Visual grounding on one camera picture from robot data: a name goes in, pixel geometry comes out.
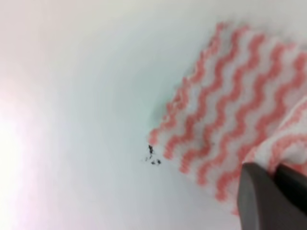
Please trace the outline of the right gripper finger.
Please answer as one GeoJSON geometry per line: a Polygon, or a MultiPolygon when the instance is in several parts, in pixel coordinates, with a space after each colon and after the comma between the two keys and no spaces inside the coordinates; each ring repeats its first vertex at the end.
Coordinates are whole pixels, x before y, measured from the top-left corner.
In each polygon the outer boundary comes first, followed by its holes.
{"type": "Polygon", "coordinates": [[[285,165],[270,175],[255,163],[245,163],[237,207],[243,230],[305,230],[307,178],[285,165]]]}

